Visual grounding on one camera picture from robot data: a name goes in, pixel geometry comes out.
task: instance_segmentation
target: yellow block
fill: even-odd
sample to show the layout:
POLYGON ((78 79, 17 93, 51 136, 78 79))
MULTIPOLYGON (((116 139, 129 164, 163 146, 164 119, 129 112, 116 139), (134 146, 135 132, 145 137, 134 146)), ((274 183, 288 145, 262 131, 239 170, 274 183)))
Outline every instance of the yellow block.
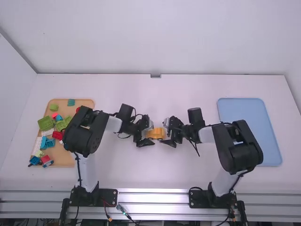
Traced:
POLYGON ((165 138, 165 130, 162 127, 154 128, 152 130, 148 130, 147 133, 146 133, 146 138, 164 139, 165 138))

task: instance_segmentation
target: light blue mat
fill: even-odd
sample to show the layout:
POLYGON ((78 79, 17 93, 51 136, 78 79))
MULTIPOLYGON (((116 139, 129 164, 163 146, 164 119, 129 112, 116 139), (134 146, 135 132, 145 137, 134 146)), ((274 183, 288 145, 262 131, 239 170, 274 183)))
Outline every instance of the light blue mat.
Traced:
POLYGON ((263 152, 260 166, 279 166, 282 157, 265 104, 258 98, 221 98, 217 101, 220 120, 244 119, 263 152))

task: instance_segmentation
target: metal frame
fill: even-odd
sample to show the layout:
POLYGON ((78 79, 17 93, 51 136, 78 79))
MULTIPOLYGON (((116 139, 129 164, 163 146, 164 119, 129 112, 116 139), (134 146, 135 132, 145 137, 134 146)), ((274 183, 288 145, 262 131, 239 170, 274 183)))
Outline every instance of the metal frame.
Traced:
MULTIPOLYGON (((223 209, 190 209, 186 189, 118 189, 118 202, 134 220, 222 221, 223 209)), ((59 218, 63 198, 70 191, 0 191, 0 218, 59 218)), ((301 194, 237 193, 249 221, 301 222, 301 194)), ((68 209, 74 218, 77 207, 68 209)), ((113 219, 127 218, 108 208, 113 219)), ((81 207, 79 219, 106 219, 102 207, 81 207)))

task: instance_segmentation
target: wooden tray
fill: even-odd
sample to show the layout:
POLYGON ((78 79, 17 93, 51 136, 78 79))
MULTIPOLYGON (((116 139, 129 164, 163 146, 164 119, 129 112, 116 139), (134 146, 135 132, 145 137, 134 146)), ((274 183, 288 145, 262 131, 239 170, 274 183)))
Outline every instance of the wooden tray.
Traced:
MULTIPOLYGON (((44 117, 49 115, 50 117, 54 112, 52 112, 49 107, 51 104, 58 105, 57 113, 62 116, 62 118, 70 115, 73 117, 76 113, 76 108, 84 105, 90 108, 94 108, 94 101, 91 99, 75 99, 74 106, 67 106, 68 99, 52 99, 48 102, 47 108, 44 114, 44 117)), ((37 137, 41 137, 41 130, 39 130, 37 137)), ((47 148, 43 151, 45 154, 49 155, 50 159, 54 161, 51 166, 59 166, 59 167, 74 167, 74 159, 71 156, 71 153, 66 151, 62 144, 59 143, 59 140, 55 141, 55 146, 51 148, 47 148)))

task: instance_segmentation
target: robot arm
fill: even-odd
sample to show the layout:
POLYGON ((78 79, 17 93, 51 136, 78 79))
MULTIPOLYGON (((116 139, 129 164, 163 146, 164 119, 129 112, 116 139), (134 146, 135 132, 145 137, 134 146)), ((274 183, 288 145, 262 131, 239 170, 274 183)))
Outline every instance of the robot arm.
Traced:
POLYGON ((122 104, 118 113, 108 114, 85 106, 79 108, 63 137, 64 148, 72 153, 78 165, 78 181, 75 187, 80 186, 87 193, 98 188, 94 152, 98 149, 105 131, 132 135, 137 147, 154 145, 149 139, 142 139, 142 132, 151 129, 153 122, 148 115, 142 115, 134 123, 131 116, 133 109, 122 104))
POLYGON ((170 140, 161 141, 172 147, 181 144, 182 138, 200 143, 214 143, 222 165, 217 177, 209 183, 210 204, 215 206, 220 197, 228 195, 244 174, 251 172, 263 161, 262 150, 245 120, 232 123, 205 125, 200 108, 188 110, 189 125, 172 116, 163 122, 170 140))

